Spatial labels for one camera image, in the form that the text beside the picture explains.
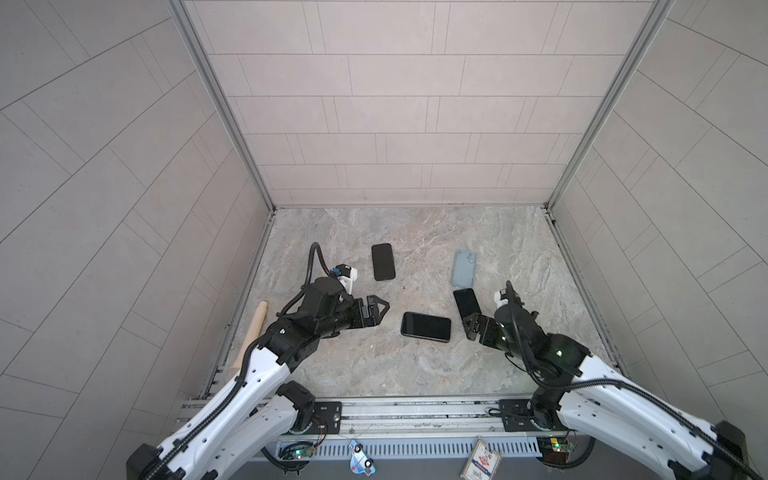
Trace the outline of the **purple-edged phone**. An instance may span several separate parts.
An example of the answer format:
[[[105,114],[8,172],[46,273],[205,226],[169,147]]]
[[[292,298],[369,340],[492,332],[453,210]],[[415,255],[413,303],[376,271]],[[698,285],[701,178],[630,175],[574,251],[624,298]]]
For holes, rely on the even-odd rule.
[[[390,243],[375,244],[371,247],[373,274],[376,281],[396,278],[393,248]]]
[[[400,333],[405,337],[448,343],[451,339],[451,320],[434,315],[405,312]]]

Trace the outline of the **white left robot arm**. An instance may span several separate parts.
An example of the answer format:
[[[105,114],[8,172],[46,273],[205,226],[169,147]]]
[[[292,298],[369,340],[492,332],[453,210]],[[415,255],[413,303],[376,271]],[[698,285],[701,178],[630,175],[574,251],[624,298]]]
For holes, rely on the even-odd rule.
[[[345,281],[305,285],[263,335],[245,350],[239,373],[191,420],[158,446],[139,446],[126,462],[129,479],[228,479],[279,436],[302,432],[315,397],[290,380],[321,340],[379,325],[387,301],[353,297]]]

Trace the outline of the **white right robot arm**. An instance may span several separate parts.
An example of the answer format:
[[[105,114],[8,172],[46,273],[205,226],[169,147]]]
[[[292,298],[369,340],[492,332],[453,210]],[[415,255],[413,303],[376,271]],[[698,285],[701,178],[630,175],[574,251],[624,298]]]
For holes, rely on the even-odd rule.
[[[756,479],[745,434],[672,406],[631,382],[569,336],[545,332],[538,314],[503,299],[491,317],[472,313],[469,340],[519,360],[537,386],[525,406],[500,406],[505,420],[569,430],[611,446],[663,479]]]

